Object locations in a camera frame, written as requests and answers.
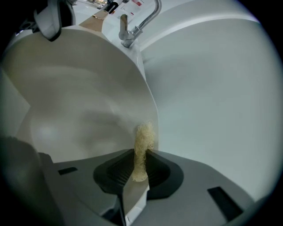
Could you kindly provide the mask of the chrome faucet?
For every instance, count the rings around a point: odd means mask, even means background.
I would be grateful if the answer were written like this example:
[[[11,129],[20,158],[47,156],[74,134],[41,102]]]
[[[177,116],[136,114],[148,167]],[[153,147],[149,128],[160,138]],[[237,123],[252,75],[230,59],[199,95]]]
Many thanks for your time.
[[[154,2],[154,11],[132,30],[128,30],[128,16],[126,14],[121,15],[119,39],[122,41],[121,44],[125,48],[130,48],[133,42],[142,34],[143,29],[159,15],[162,8],[162,2],[161,0],[154,0]]]

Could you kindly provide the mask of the beige frying pan wooden handle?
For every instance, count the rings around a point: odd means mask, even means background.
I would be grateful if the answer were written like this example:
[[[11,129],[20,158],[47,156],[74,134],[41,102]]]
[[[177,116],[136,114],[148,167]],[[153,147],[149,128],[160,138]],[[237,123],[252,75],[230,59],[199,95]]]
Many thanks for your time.
[[[78,25],[18,34],[0,59],[0,135],[67,162],[133,148],[144,122],[158,134],[138,56]]]

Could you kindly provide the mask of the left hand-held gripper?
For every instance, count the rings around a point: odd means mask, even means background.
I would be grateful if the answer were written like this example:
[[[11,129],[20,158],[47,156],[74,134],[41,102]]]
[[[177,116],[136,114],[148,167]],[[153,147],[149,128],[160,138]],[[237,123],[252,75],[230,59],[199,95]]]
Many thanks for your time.
[[[54,41],[59,37],[62,27],[76,24],[75,5],[76,0],[39,0],[34,17],[25,19],[16,33],[23,30],[31,30],[32,33],[40,31],[48,41]]]

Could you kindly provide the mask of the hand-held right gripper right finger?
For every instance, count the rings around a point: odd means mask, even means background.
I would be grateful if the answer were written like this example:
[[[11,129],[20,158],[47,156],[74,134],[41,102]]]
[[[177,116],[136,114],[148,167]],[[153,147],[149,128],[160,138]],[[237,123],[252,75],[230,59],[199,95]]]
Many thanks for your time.
[[[132,226],[223,226],[254,204],[214,168],[173,154],[146,154],[147,202]]]

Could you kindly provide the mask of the yellow sponge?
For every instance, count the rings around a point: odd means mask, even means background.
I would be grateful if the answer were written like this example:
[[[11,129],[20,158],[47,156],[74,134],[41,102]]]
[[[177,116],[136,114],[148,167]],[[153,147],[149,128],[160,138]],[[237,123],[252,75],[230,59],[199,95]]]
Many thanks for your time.
[[[152,122],[145,122],[137,127],[134,142],[134,170],[133,181],[143,182],[146,180],[146,151],[154,148],[155,132]]]

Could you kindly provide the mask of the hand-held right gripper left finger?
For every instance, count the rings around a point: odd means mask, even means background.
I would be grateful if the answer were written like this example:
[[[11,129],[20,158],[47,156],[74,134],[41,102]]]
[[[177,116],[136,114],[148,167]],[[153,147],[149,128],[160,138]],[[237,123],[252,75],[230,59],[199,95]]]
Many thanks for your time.
[[[57,163],[42,154],[47,184],[66,225],[126,226],[122,194],[133,161],[133,150]]]

